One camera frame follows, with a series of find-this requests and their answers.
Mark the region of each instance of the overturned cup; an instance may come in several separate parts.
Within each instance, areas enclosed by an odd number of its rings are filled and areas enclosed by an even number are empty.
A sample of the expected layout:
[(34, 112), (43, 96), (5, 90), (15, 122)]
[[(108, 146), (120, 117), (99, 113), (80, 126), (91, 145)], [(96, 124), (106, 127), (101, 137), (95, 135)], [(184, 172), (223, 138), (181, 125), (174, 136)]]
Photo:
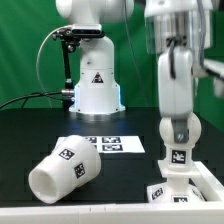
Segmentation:
[(95, 178), (101, 169), (96, 147), (81, 136), (71, 135), (29, 174), (29, 185), (41, 201), (52, 204)]

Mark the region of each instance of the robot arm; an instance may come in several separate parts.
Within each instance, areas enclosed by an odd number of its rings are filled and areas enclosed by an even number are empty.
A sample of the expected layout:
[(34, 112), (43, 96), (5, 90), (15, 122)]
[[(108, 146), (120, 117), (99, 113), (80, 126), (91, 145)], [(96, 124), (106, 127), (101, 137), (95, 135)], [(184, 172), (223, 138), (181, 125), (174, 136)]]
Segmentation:
[[(127, 1), (131, 16), (134, 2)], [(125, 18), (124, 0), (56, 0), (57, 10), (70, 24), (117, 23)]]

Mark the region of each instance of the table surface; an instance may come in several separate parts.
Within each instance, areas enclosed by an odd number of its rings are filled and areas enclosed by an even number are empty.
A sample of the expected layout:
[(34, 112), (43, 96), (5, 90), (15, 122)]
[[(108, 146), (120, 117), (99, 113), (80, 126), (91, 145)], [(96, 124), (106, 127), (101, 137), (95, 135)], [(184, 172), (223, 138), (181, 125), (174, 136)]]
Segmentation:
[[(145, 153), (101, 154), (100, 174), (55, 205), (147, 202), (146, 188), (164, 182), (157, 160), (165, 157), (157, 108), (129, 108), (122, 119), (86, 122), (61, 109), (0, 112), (0, 207), (45, 206), (31, 192), (29, 172), (53, 150), (58, 137), (139, 136)], [(202, 134), (193, 159), (224, 184), (224, 134), (200, 118)]]

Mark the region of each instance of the green wall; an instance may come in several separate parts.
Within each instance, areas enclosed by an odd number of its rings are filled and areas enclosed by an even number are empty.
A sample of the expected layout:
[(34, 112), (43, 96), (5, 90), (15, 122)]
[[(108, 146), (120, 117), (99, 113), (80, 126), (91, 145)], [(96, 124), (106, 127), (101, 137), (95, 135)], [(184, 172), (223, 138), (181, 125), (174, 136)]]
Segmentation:
[[(0, 103), (41, 91), (35, 71), (36, 56), (44, 38), (55, 28), (67, 25), (57, 13), (55, 0), (0, 1)], [(224, 13), (214, 13), (214, 46), (206, 57), (224, 61)], [(158, 106), (156, 56), (148, 55), (145, 44), (143, 11), (135, 8), (129, 20), (136, 59), (143, 77), (149, 106)], [(145, 106), (127, 40), (125, 24), (104, 25), (115, 45), (115, 78), (122, 88), (122, 103), (127, 107)], [(74, 82), (79, 79), (78, 52), (71, 55)], [(40, 61), (40, 74), (47, 91), (64, 87), (60, 41), (49, 40)], [(7, 108), (20, 107), (15, 103)], [(61, 103), (53, 101), (54, 107)], [(28, 108), (48, 108), (46, 99), (32, 99)], [(212, 80), (200, 81), (195, 111), (224, 131), (224, 100), (213, 95)]]

